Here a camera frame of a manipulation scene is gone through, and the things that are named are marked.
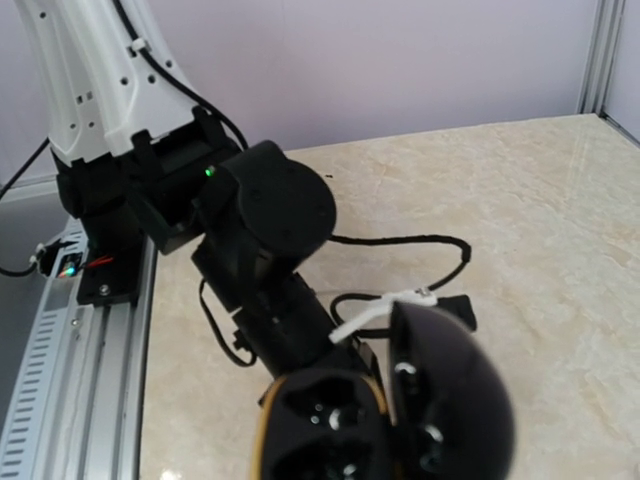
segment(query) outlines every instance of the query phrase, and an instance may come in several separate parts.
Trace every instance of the marble table surface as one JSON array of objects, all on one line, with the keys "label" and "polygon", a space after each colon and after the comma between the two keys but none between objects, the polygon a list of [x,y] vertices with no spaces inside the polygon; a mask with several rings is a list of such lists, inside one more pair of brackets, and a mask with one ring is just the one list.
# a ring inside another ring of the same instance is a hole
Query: marble table surface
[{"label": "marble table surface", "polygon": [[[513,479],[640,478],[640,149],[595,116],[484,125],[290,152],[326,176],[336,233],[447,234],[473,261],[439,294],[466,293],[477,340],[516,411]],[[243,479],[270,377],[239,370],[198,300],[192,244],[160,258],[141,478]],[[327,244],[301,269],[336,291],[426,285],[447,246]],[[207,299],[228,338],[234,330]],[[374,341],[386,357],[385,345]]]}]

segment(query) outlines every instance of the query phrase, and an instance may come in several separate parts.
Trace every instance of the black electrical cable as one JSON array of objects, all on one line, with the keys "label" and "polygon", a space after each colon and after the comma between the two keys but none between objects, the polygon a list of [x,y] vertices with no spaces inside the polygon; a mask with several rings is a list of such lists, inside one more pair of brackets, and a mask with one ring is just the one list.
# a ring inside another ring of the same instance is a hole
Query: black electrical cable
[{"label": "black electrical cable", "polygon": [[[351,238],[351,237],[343,237],[340,235],[333,235],[329,239],[329,241],[334,243],[340,243],[342,245],[356,245],[356,246],[367,246],[367,247],[377,247],[377,246],[385,246],[385,245],[409,245],[409,244],[421,244],[421,243],[439,243],[446,245],[455,245],[460,248],[462,251],[461,254],[461,262],[460,265],[456,267],[449,275],[444,278],[438,280],[437,282],[429,285],[427,288],[429,290],[436,291],[437,289],[445,286],[449,282],[453,281],[467,266],[467,264],[471,261],[471,245],[460,238],[450,237],[447,235],[413,235],[406,237],[388,237],[388,238]],[[337,296],[331,302],[329,306],[329,313],[333,318],[334,322],[338,325],[342,325],[344,323],[344,319],[338,313],[338,305],[342,302],[346,302],[349,300],[359,300],[359,301],[371,301],[382,298],[381,295],[371,295],[366,293],[345,293]],[[361,329],[356,332],[356,335],[360,338],[366,338],[371,340],[380,340],[389,338],[389,329],[388,328],[370,328],[370,329]]]},{"label": "black electrical cable", "polygon": [[[140,36],[138,35],[136,28],[133,26],[133,23],[131,23],[131,20],[129,19],[129,16],[127,15],[127,12],[124,9],[124,6],[122,5],[121,0],[113,0],[113,5],[116,9],[116,12],[118,13],[118,16],[120,17],[120,21],[122,22],[122,25],[124,26],[129,36],[131,37],[131,40],[132,41],[138,40]],[[249,144],[247,143],[247,140],[245,139],[244,135],[242,134],[240,129],[237,127],[237,125],[233,123],[224,113],[218,110],[218,108],[216,108],[213,104],[211,104],[211,102],[209,102],[207,99],[203,98],[202,96],[198,95],[196,92],[191,90],[189,87],[187,87],[184,83],[182,83],[176,77],[171,75],[167,70],[165,70],[162,67],[162,65],[160,65],[155,58],[153,58],[153,56],[148,50],[148,46],[145,46],[143,49],[141,49],[139,53],[140,55],[142,55],[142,58],[144,58],[144,60],[149,64],[149,66],[164,80],[166,80],[172,87],[174,87],[176,90],[181,92],[183,95],[186,95],[187,97],[189,97],[191,100],[196,102],[201,107],[205,108],[206,110],[209,110],[214,117],[216,117],[224,125],[226,125],[226,127],[235,135],[236,139],[238,140],[238,143],[240,144],[240,147],[243,150],[247,150],[249,148]]]},{"label": "black electrical cable", "polygon": [[200,299],[200,306],[202,307],[202,310],[204,311],[204,314],[207,317],[207,320],[209,320],[209,324],[211,325],[211,329],[213,330],[213,334],[216,336],[216,340],[218,340],[218,344],[220,345],[220,348],[222,348],[222,351],[225,353],[225,355],[229,358],[229,360],[231,360],[233,363],[235,363],[237,366],[242,367],[242,368],[248,368],[248,367],[252,367],[253,365],[256,364],[256,361],[258,360],[258,356],[255,354],[255,352],[251,352],[251,358],[249,359],[249,361],[245,361],[243,359],[241,359],[240,357],[238,357],[229,347],[229,345],[227,345],[227,342],[225,341],[224,337],[222,336],[222,331],[220,330],[220,327],[218,326],[215,318],[213,318],[213,314],[211,313],[211,310],[209,310],[209,307],[207,305],[207,303],[204,301],[204,287],[207,283],[204,281],[204,279],[200,282],[200,288],[198,289],[198,296]]},{"label": "black electrical cable", "polygon": [[24,175],[24,172],[26,172],[29,167],[33,165],[33,162],[35,162],[38,157],[42,155],[42,152],[44,152],[48,146],[49,138],[46,138],[44,142],[42,142],[42,144],[36,149],[36,151],[33,152],[33,154],[29,157],[29,160],[27,160],[24,165],[22,165],[20,169],[15,173],[15,175],[11,177],[6,185],[2,187],[2,190],[0,190],[0,200],[2,200],[2,198],[7,194],[11,187],[13,187],[14,183],[16,183],[20,179],[20,177]]},{"label": "black electrical cable", "polygon": [[[13,187],[13,185],[20,179],[20,177],[24,175],[24,172],[26,172],[29,169],[29,167],[33,165],[33,162],[35,162],[38,159],[38,157],[42,155],[42,152],[45,151],[47,146],[49,146],[48,138],[46,138],[44,142],[42,142],[42,144],[36,149],[35,152],[33,152],[33,154],[24,163],[24,165],[22,165],[22,167],[20,167],[20,169],[13,175],[13,177],[11,177],[11,179],[6,183],[6,185],[2,187],[2,190],[0,190],[0,201],[11,189],[11,187]],[[36,263],[32,263],[29,266],[29,268],[27,268],[26,270],[17,271],[17,272],[0,267],[0,275],[4,275],[5,277],[11,277],[11,278],[28,277],[33,272],[35,272],[37,268],[38,268],[38,265]]]}]

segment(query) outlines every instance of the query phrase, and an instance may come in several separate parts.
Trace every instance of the metal mounting plate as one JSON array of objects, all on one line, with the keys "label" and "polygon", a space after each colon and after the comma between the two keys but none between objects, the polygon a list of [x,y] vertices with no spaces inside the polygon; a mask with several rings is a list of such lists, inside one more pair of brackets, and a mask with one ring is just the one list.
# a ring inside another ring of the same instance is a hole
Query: metal mounting plate
[{"label": "metal mounting plate", "polygon": [[[71,221],[63,234],[86,251]],[[138,478],[156,252],[147,242],[137,305],[79,306],[81,277],[49,278],[0,436],[0,480]]]}]

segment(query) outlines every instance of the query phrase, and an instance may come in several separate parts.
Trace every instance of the light purple wall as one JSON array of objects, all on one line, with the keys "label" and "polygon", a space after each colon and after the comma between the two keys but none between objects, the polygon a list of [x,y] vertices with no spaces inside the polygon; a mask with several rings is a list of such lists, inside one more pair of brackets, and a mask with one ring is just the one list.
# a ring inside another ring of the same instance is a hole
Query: light purple wall
[{"label": "light purple wall", "polygon": [[[596,1],[150,3],[193,83],[250,141],[296,148],[575,113]],[[46,134],[10,1],[0,63],[1,181]]]}]

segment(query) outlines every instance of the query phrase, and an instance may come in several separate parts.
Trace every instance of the white cable tie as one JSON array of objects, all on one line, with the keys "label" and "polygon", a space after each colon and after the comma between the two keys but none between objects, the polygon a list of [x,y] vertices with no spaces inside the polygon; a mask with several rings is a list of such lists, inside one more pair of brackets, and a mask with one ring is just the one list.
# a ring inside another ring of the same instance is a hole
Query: white cable tie
[{"label": "white cable tie", "polygon": [[134,52],[140,52],[141,50],[149,50],[149,44],[144,38],[136,38],[131,43],[131,50]]},{"label": "white cable tie", "polygon": [[333,330],[329,334],[329,340],[334,344],[338,344],[366,326],[373,319],[389,315],[393,308],[393,303],[396,301],[435,307],[438,304],[438,297],[428,288],[385,293],[381,298],[368,302],[368,308],[363,312]]}]

